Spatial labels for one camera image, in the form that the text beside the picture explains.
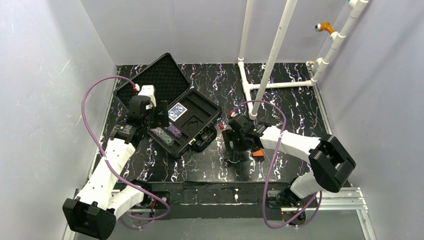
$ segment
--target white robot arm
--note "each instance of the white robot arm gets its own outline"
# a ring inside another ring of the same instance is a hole
[[[295,156],[312,171],[294,178],[276,201],[282,206],[296,206],[301,199],[322,190],[337,193],[347,181],[356,164],[339,140],[330,134],[308,137],[260,122],[254,125],[246,116],[234,114],[228,122],[231,130],[222,132],[225,147],[233,151],[275,149]]]
[[[148,128],[169,125],[167,102],[156,103],[153,85],[142,87],[129,101],[128,114],[119,119],[107,142],[105,153],[113,170],[120,174]],[[100,240],[107,239],[117,219],[145,195],[130,186],[111,197],[118,181],[108,168],[105,157],[100,159],[95,171],[75,199],[66,199],[63,213],[72,231]]]

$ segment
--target floor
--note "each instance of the floor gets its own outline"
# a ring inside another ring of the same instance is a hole
[[[235,105],[243,102],[245,96],[242,89],[241,75],[237,64],[180,64],[181,71],[191,85],[201,94],[222,107],[222,117],[216,121],[218,137],[202,153],[188,150],[181,158],[173,159],[151,138],[145,138],[135,154],[130,158],[122,176],[150,182],[262,182],[270,167],[273,150],[265,150],[265,161],[257,162],[242,156],[237,164],[224,161],[224,143],[218,125],[227,126],[227,115]],[[118,67],[118,75],[131,78],[142,71],[146,65],[123,65]],[[248,81],[259,84],[265,64],[252,63],[246,65]],[[277,63],[271,75],[271,82],[305,81],[309,79],[304,63]],[[268,89],[265,100],[277,105],[287,117],[286,129],[290,132],[319,137],[326,134],[326,128],[320,113],[319,104],[312,87]],[[103,139],[108,136],[115,125],[116,118],[123,113],[123,106],[112,99],[103,131]],[[282,124],[282,117],[275,109],[267,105],[259,108],[259,122]],[[274,167],[271,181],[289,182],[294,177],[309,171],[309,166],[298,158],[280,153]]]
[[[127,223],[140,226],[144,222]],[[77,233],[75,240],[95,240]],[[308,225],[296,230],[294,227],[269,229],[261,218],[236,219],[172,219],[156,221],[143,230],[128,229],[117,224],[108,240],[365,240],[355,210],[322,210]]]

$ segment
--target black table surface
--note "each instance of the black table surface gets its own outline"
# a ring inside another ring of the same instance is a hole
[[[246,100],[243,93],[241,75],[237,64],[179,64],[181,71],[191,85],[201,94],[222,107],[222,116],[214,124],[218,137],[201,153],[188,150],[180,158],[174,159],[152,138],[146,137],[137,147],[134,155],[125,165],[121,175],[131,181],[138,179],[149,182],[263,182],[270,167],[272,149],[266,149],[265,161],[258,162],[242,154],[239,163],[225,161],[224,142],[219,124],[228,127],[228,113]],[[131,78],[147,65],[118,66],[117,74]],[[265,64],[246,64],[249,82],[259,84]],[[298,82],[309,79],[304,63],[277,63],[271,74],[272,83]],[[251,91],[255,99],[257,90]],[[287,117],[286,130],[308,137],[326,134],[326,128],[312,87],[267,89],[264,99],[284,112]],[[245,113],[246,107],[240,107]],[[112,99],[103,132],[104,140],[109,138],[116,118],[125,114],[125,109]],[[262,104],[257,114],[258,122],[268,122],[281,127],[283,121],[279,113],[269,105]],[[280,152],[273,167],[271,181],[289,182],[294,177],[309,171],[306,162]]]

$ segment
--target white wall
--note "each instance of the white wall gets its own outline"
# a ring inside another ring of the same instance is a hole
[[[81,0],[116,65],[150,64],[170,52],[177,63],[236,63],[247,0]],[[344,0],[298,1],[277,62],[313,60]],[[284,0],[255,0],[245,62],[264,63]]]
[[[2,1],[0,43],[0,239],[58,240],[95,154],[82,96],[116,68],[79,0]],[[112,87],[87,104],[97,135]]]
[[[424,234],[423,13],[422,1],[370,0],[319,82],[332,131],[357,163],[350,180],[382,240]],[[346,5],[336,26],[348,14]]]

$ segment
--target open black case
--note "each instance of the open black case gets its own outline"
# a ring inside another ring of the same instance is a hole
[[[182,132],[180,138],[162,128],[173,138],[174,143],[171,146],[151,130],[147,131],[173,158],[181,157],[188,148],[200,153],[217,137],[213,123],[221,115],[222,108],[190,88],[190,83],[170,53],[163,54],[131,80],[140,87],[153,85],[156,102],[166,100],[168,110],[177,103],[187,108],[187,111],[175,121],[169,119],[169,124],[173,124]],[[130,99],[134,96],[133,86],[127,82],[116,89],[113,95],[128,110]]]

